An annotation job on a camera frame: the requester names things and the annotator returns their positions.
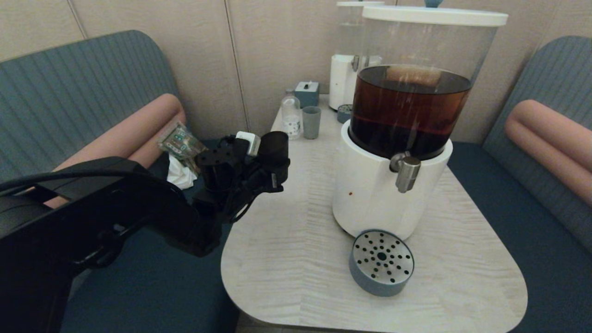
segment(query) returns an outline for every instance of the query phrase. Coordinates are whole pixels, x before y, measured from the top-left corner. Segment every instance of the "beige wall panel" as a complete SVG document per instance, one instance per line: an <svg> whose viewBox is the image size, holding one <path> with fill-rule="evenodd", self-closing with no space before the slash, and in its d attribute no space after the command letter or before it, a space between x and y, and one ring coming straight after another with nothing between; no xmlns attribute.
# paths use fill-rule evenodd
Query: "beige wall panel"
<svg viewBox="0 0 592 333"><path fill-rule="evenodd" d="M246 130L223 0L73 0L88 37L148 34L165 53L192 131L200 138Z"/></svg>
<svg viewBox="0 0 592 333"><path fill-rule="evenodd" d="M559 1L540 46L569 35L592 37L592 0Z"/></svg>
<svg viewBox="0 0 592 333"><path fill-rule="evenodd" d="M451 138L482 143L500 114L520 72L536 51L551 24L556 0L445 0L442 8L477 9L509 15L501 27ZM399 5L423 5L419 0L398 0Z"/></svg>
<svg viewBox="0 0 592 333"><path fill-rule="evenodd" d="M251 129L271 128L286 88L318 81L328 93L335 51L335 0L229 0Z"/></svg>
<svg viewBox="0 0 592 333"><path fill-rule="evenodd" d="M0 1L0 61L81 39L65 0Z"/></svg>

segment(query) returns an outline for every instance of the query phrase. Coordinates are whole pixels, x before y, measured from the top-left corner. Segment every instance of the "brown tea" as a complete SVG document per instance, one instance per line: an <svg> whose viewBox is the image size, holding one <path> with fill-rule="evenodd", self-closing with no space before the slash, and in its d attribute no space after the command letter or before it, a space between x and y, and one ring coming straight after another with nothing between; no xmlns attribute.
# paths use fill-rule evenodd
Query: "brown tea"
<svg viewBox="0 0 592 333"><path fill-rule="evenodd" d="M376 66L358 73L349 135L385 158L409 151L437 156L465 105L471 81L418 66Z"/></svg>

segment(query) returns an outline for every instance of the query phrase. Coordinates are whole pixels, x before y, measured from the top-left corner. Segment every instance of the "tissue box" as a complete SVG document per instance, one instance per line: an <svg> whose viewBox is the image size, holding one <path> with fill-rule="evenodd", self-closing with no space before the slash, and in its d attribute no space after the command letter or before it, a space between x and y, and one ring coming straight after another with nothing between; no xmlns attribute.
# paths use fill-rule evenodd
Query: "tissue box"
<svg viewBox="0 0 592 333"><path fill-rule="evenodd" d="M294 90L300 108L318 105L318 82L300 82Z"/></svg>

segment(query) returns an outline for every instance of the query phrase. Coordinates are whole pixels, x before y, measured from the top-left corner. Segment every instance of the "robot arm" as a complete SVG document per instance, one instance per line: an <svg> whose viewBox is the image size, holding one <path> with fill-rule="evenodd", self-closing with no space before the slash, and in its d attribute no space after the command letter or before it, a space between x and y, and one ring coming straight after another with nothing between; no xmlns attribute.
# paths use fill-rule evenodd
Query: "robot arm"
<svg viewBox="0 0 592 333"><path fill-rule="evenodd" d="M209 254L222 223L238 221L259 194L283 190L287 139L268 133L256 154L249 141L227 137L199 154L205 187L192 204L174 185L116 157L1 184L1 330L59 332L72 279L108 266L142 227L182 251ZM56 196L68 203L53 210L43 204Z"/></svg>

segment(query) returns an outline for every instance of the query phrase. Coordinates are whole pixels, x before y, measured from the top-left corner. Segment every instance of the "metal spigot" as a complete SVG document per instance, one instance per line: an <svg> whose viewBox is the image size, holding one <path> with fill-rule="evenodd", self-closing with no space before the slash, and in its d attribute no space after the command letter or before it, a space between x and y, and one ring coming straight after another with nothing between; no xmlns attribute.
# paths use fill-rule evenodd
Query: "metal spigot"
<svg viewBox="0 0 592 333"><path fill-rule="evenodd" d="M353 71L357 72L358 66L360 65L360 56L353 56L351 64L352 64Z"/></svg>
<svg viewBox="0 0 592 333"><path fill-rule="evenodd" d="M422 162L409 152L398 153L391 158L391 171L399 173L395 181L399 192L405 193L413 188L421 166Z"/></svg>

